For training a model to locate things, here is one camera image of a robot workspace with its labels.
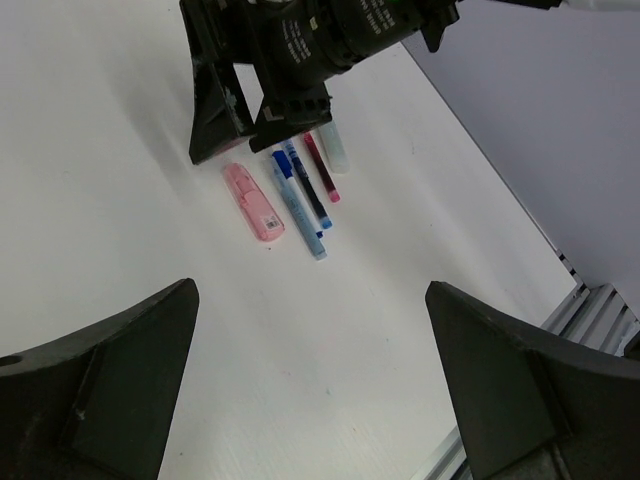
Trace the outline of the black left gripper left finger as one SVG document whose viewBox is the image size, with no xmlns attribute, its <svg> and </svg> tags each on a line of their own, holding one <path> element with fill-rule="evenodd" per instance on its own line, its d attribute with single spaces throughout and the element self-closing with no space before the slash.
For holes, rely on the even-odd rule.
<svg viewBox="0 0 640 480">
<path fill-rule="evenodd" d="M 157 478 L 198 308 L 196 283 L 181 279 L 2 357 L 2 478 Z"/>
</svg>

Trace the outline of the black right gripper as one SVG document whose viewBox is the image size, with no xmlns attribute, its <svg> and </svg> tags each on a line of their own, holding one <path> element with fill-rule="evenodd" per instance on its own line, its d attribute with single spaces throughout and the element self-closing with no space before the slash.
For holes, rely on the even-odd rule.
<svg viewBox="0 0 640 480">
<path fill-rule="evenodd" d="M 310 5 L 180 2 L 193 71 L 193 164 L 242 143 L 257 153 L 331 120 L 324 80 L 305 86 L 296 77 Z"/>
</svg>

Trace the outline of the white marker blue tip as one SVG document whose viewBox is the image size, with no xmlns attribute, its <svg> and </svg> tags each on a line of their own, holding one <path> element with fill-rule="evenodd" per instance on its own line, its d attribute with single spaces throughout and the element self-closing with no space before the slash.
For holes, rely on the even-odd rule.
<svg viewBox="0 0 640 480">
<path fill-rule="evenodd" d="M 295 175 L 293 173 L 293 166 L 288 158 L 288 156 L 286 155 L 286 153 L 281 150 L 281 149 L 274 149 L 272 151 L 272 154 L 274 155 L 274 158 L 276 159 L 276 162 L 278 163 L 278 166 L 280 167 L 286 181 L 289 183 L 289 186 L 291 187 L 292 191 L 296 194 L 299 204 L 301 205 L 304 213 L 306 214 L 307 218 L 309 219 L 311 225 L 313 226 L 316 236 L 319 239 L 323 238 L 323 230 L 320 226 L 320 224 L 318 223 L 318 220 L 315 217 L 315 214 L 309 204 L 309 202 L 307 201 L 305 194 L 302 192 L 296 178 Z"/>
</svg>

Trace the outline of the green highlighter pen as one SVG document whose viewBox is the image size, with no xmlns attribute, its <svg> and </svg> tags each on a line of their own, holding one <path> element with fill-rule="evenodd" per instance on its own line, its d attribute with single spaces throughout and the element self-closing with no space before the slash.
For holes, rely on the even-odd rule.
<svg viewBox="0 0 640 480">
<path fill-rule="evenodd" d="M 336 174 L 346 174 L 350 170 L 349 160 L 337 126 L 334 121 L 318 128 L 318 133 L 327 155 L 330 169 Z"/>
</svg>

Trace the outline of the pink translucent highlighter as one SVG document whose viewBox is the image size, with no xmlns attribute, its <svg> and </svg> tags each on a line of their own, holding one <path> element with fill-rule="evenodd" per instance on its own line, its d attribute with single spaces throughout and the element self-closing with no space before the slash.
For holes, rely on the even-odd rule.
<svg viewBox="0 0 640 480">
<path fill-rule="evenodd" d="M 278 239 L 285 231 L 284 224 L 249 171 L 239 163 L 229 163 L 223 168 L 223 177 L 256 239 Z"/>
</svg>

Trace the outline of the red gel pen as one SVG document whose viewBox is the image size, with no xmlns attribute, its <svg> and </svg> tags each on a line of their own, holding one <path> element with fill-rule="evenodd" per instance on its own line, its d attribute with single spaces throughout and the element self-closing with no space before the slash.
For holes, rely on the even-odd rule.
<svg viewBox="0 0 640 480">
<path fill-rule="evenodd" d="M 338 203 L 341 200 L 341 196 L 335 186 L 329 171 L 323 161 L 321 153 L 315 143 L 315 140 L 310 132 L 303 134 L 303 142 L 311 156 L 311 159 L 320 175 L 321 181 L 327 192 L 328 198 L 332 203 Z"/>
</svg>

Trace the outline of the dark blue gel pen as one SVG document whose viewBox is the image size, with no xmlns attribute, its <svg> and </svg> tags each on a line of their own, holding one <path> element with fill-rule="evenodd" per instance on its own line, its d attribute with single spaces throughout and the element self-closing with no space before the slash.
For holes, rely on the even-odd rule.
<svg viewBox="0 0 640 480">
<path fill-rule="evenodd" d="M 333 223 L 311 184 L 309 175 L 297 153 L 293 141 L 291 139 L 285 140 L 283 142 L 283 148 L 292 162 L 293 168 L 298 175 L 299 183 L 306 194 L 309 205 L 311 206 L 319 225 L 323 230 L 330 229 L 333 226 Z"/>
</svg>

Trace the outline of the light blue pen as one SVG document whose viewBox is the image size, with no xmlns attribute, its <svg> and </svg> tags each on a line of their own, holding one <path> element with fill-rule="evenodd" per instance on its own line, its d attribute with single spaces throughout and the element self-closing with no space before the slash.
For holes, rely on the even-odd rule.
<svg viewBox="0 0 640 480">
<path fill-rule="evenodd" d="M 304 233 L 303 238 L 309 252 L 315 260 L 320 261 L 327 257 L 326 248 L 314 231 Z"/>
</svg>

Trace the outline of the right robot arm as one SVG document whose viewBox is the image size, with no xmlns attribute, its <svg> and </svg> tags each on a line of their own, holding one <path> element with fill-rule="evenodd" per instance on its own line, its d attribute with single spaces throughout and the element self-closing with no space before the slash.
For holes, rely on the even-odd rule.
<svg viewBox="0 0 640 480">
<path fill-rule="evenodd" d="M 454 1 L 183 1 L 194 81 L 189 156 L 257 153 L 331 121 L 326 80 L 412 34 L 436 52 Z"/>
</svg>

